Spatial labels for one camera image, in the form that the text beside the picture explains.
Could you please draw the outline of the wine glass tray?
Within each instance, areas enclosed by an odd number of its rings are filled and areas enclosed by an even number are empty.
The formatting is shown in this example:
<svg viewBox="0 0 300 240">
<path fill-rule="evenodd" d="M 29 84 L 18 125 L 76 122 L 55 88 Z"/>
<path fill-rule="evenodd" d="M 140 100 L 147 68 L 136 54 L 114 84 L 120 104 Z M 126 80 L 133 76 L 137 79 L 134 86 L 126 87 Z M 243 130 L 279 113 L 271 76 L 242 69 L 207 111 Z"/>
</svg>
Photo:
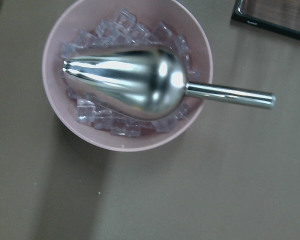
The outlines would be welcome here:
<svg viewBox="0 0 300 240">
<path fill-rule="evenodd" d="M 300 40 L 300 0 L 237 0 L 231 19 Z"/>
</svg>

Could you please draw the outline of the clear ice cubes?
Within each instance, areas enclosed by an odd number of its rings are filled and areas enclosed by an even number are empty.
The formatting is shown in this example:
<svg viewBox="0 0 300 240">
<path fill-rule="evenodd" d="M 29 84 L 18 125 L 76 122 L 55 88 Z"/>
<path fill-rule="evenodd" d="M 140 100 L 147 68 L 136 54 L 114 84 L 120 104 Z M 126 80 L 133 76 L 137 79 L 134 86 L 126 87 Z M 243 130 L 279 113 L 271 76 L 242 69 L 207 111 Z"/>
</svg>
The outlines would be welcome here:
<svg viewBox="0 0 300 240">
<path fill-rule="evenodd" d="M 101 20 L 93 31 L 81 30 L 74 41 L 65 42 L 61 47 L 64 61 L 86 49 L 105 53 L 113 49 L 165 48 L 183 62 L 188 80 L 198 80 L 201 73 L 191 67 L 190 47 L 184 35 L 171 30 L 165 23 L 158 22 L 148 28 L 126 9 L 122 9 L 115 20 Z M 112 135 L 139 137 L 143 131 L 169 133 L 179 121 L 184 120 L 190 106 L 185 98 L 178 108 L 166 117 L 156 120 L 142 120 L 124 115 L 107 107 L 89 92 L 76 91 L 67 82 L 62 70 L 70 99 L 76 99 L 76 120 L 91 125 L 96 130 L 108 131 Z"/>
</svg>

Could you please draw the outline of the pink bowl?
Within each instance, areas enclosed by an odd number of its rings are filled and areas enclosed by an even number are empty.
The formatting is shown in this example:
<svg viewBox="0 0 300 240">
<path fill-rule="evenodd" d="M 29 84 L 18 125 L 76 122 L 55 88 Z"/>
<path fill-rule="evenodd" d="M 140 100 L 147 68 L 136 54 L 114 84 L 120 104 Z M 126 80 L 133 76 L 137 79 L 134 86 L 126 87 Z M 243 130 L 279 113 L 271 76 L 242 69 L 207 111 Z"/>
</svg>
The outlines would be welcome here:
<svg viewBox="0 0 300 240">
<path fill-rule="evenodd" d="M 140 137 L 111 135 L 76 121 L 76 102 L 67 97 L 62 80 L 60 49 L 73 41 L 79 31 L 93 31 L 101 20 L 112 20 L 126 9 L 149 29 L 158 22 L 184 35 L 190 48 L 191 66 L 200 72 L 199 83 L 213 81 L 213 57 L 208 38 L 197 19 L 175 0 L 78 0 L 55 22 L 47 38 L 42 57 L 42 80 L 47 98 L 62 123 L 78 137 L 92 145 L 119 152 L 138 152 L 162 146 L 182 134 L 196 120 L 205 102 L 187 97 L 190 110 L 168 133 L 145 130 Z"/>
</svg>

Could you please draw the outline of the metal ice scoop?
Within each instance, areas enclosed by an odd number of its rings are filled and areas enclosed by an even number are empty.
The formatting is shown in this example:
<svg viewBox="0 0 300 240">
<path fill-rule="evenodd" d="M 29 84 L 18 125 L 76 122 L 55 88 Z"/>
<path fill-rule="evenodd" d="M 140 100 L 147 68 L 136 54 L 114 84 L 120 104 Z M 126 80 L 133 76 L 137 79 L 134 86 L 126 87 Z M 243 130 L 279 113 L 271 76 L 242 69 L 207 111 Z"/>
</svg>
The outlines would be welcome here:
<svg viewBox="0 0 300 240">
<path fill-rule="evenodd" d="M 91 93 L 108 108 L 145 121 L 173 113 L 185 97 L 271 109 L 273 93 L 190 82 L 181 59 L 162 48 L 86 49 L 64 59 L 62 71 L 77 92 Z"/>
</svg>

